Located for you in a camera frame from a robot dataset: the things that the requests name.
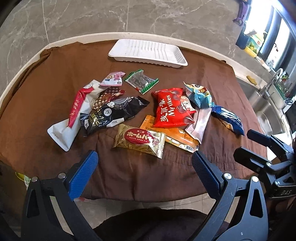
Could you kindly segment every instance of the snack package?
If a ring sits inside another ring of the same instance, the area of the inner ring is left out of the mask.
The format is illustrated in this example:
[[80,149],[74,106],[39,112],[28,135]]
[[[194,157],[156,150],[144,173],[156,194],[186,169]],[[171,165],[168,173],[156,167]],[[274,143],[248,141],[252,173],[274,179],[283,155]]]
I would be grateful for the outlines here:
[[125,75],[124,72],[110,73],[106,78],[103,79],[101,85],[102,86],[121,86],[122,85],[121,77],[124,75]]
[[139,69],[135,72],[131,72],[124,81],[129,83],[142,95],[144,95],[156,83],[158,83],[158,79],[153,80],[145,76],[144,71],[142,69]]
[[162,158],[164,144],[165,134],[162,132],[147,131],[120,124],[113,147],[138,150]]
[[194,123],[187,126],[185,131],[194,139],[202,143],[202,137],[211,115],[211,108],[197,109],[193,115]]
[[175,128],[160,128],[154,127],[155,117],[147,115],[140,126],[140,129],[145,129],[148,131],[158,131],[165,134],[165,141],[179,147],[183,150],[194,153],[198,150],[198,141],[194,140],[190,135],[185,131],[175,127]]
[[186,87],[186,95],[198,108],[204,109],[214,106],[212,96],[205,87],[196,84],[188,85],[185,84],[185,82],[183,83]]
[[178,127],[194,123],[190,113],[181,102],[183,89],[171,88],[152,93],[158,99],[154,127]]
[[218,118],[229,130],[233,131],[237,135],[244,136],[242,122],[234,113],[219,105],[212,107],[211,113],[212,116]]
[[75,97],[69,119],[52,125],[47,133],[64,151],[68,151],[80,129],[80,112],[89,114],[92,103],[107,87],[100,86],[100,82],[93,80],[82,89]]
[[124,92],[124,90],[121,90],[118,87],[109,87],[100,95],[98,99],[96,99],[91,108],[93,110],[99,110],[104,104],[107,104],[116,99],[118,96],[123,95]]
[[104,104],[101,109],[86,117],[81,114],[81,127],[89,135],[96,130],[118,125],[131,119],[144,109],[150,102],[142,97],[121,97]]
[[196,112],[196,110],[191,106],[190,101],[187,96],[182,95],[180,98],[180,101],[183,103],[184,107],[187,109],[187,111],[190,114],[193,114]]

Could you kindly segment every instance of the black snack package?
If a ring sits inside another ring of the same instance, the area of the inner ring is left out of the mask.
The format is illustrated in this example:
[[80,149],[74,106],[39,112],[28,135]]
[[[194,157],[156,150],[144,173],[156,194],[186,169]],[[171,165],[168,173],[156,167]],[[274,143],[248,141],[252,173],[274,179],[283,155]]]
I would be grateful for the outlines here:
[[90,135],[96,130],[118,125],[135,117],[149,103],[140,96],[115,99],[91,114],[80,113],[81,128],[84,134],[86,131]]

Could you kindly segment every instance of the brown tablecloth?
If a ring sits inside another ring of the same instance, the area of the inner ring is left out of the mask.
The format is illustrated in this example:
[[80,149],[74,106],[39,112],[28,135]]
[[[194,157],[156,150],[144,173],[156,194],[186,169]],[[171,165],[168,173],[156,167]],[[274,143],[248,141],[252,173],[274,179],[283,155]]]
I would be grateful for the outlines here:
[[[146,115],[155,114],[151,91],[183,88],[183,81],[209,89],[213,101],[240,117],[245,133],[260,130],[255,113],[236,81],[233,69],[207,55],[182,49],[188,66],[178,69],[153,64],[119,62],[108,57],[115,41],[74,43],[45,50],[41,59],[20,76],[7,95],[0,111],[0,159],[29,177],[53,178],[66,172],[89,149],[99,153],[99,165],[83,196],[142,202],[171,201],[205,193],[191,165],[191,153],[168,143],[163,158],[124,148],[112,148],[117,126],[96,132],[88,138],[78,133],[65,152],[48,135],[47,129],[69,116],[77,91],[110,72],[130,73],[143,69],[145,75],[159,78],[143,95],[151,104],[125,124],[139,127]],[[125,96],[139,93],[123,83]],[[244,146],[266,156],[266,148],[237,137],[218,119],[210,117],[200,150],[223,172],[246,178],[252,172],[236,163],[233,152]]]

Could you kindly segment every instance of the red oval label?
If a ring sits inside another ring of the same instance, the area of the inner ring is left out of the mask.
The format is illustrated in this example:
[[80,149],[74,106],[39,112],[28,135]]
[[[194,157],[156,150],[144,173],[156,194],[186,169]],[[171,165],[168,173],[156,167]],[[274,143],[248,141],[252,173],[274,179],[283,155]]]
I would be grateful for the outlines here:
[[133,128],[125,132],[124,138],[136,145],[146,144],[153,141],[153,136],[146,130]]

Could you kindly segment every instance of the orange snack package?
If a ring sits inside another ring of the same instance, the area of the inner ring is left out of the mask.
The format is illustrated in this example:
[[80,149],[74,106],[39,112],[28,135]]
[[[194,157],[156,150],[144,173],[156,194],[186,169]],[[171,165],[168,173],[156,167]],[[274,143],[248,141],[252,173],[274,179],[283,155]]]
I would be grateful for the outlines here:
[[188,135],[184,130],[180,128],[161,128],[154,127],[155,117],[152,115],[147,115],[140,126],[140,129],[153,130],[158,132],[163,132],[165,134],[165,141],[179,147],[183,150],[194,153],[198,150],[199,142]]

